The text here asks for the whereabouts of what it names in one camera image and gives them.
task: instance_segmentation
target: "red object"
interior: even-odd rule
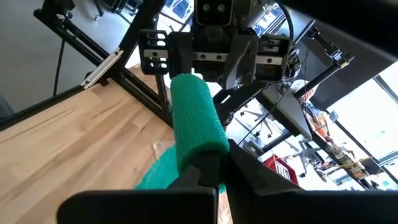
[[[287,163],[279,158],[277,155],[273,154],[270,158],[263,162],[263,164],[276,172],[277,174],[285,177],[286,179],[290,180],[291,182],[299,185],[297,180],[296,172],[291,168]]]

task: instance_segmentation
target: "floor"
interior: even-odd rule
[[[105,11],[100,21],[92,0],[74,1],[73,22],[108,52],[120,43],[128,24]],[[0,95],[17,112],[52,96],[61,38],[33,16],[43,0],[1,1]],[[95,68],[68,44],[60,71],[58,92],[81,83]]]

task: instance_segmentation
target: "metal bracket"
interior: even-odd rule
[[[112,52],[80,85],[87,89],[93,86],[106,71],[120,58],[123,50],[119,47]]]

